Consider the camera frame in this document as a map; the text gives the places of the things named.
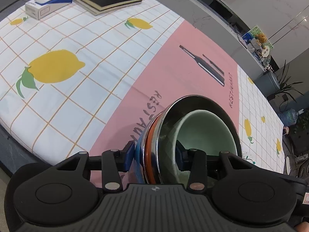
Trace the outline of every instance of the wall socket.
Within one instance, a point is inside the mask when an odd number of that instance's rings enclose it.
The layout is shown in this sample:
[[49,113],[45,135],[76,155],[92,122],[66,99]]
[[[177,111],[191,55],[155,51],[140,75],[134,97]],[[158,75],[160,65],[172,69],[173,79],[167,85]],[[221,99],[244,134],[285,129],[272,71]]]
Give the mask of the wall socket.
[[284,95],[282,95],[282,98],[283,98],[284,102],[288,101],[288,95],[284,94]]

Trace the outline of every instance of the plastic bag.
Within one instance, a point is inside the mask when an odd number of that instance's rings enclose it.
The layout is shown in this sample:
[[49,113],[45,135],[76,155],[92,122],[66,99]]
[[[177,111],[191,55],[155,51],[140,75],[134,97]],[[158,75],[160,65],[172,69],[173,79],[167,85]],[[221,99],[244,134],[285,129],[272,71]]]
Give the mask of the plastic bag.
[[294,109],[290,109],[283,113],[279,113],[278,117],[280,118],[284,126],[291,126],[296,124],[296,121],[298,119],[298,112]]

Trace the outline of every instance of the light green ceramic bowl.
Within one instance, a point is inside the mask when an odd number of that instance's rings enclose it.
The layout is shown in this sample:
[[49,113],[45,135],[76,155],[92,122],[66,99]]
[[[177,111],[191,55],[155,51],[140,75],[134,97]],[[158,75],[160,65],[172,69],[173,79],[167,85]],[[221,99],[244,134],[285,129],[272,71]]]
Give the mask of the light green ceramic bowl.
[[178,170],[175,161],[176,141],[186,149],[203,150],[207,155],[218,156],[220,151],[229,151],[237,155],[236,145],[225,123],[214,113],[195,110],[183,116],[167,136],[165,143],[163,167],[168,171],[171,184],[187,185],[189,171]]

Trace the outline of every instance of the box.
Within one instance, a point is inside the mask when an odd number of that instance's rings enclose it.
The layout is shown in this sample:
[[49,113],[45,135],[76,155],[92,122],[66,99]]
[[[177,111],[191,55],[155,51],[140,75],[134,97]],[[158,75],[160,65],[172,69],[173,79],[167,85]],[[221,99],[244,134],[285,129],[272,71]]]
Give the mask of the box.
[[27,15],[40,20],[70,3],[72,3],[72,0],[30,0],[25,4],[25,12]]

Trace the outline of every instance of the hand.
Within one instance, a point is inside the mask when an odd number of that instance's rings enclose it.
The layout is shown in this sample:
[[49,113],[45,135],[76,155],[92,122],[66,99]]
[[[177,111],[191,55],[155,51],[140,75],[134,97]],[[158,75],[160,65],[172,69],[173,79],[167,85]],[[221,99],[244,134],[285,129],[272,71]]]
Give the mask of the hand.
[[295,230],[297,232],[309,232],[309,223],[308,222],[302,222],[295,227]]

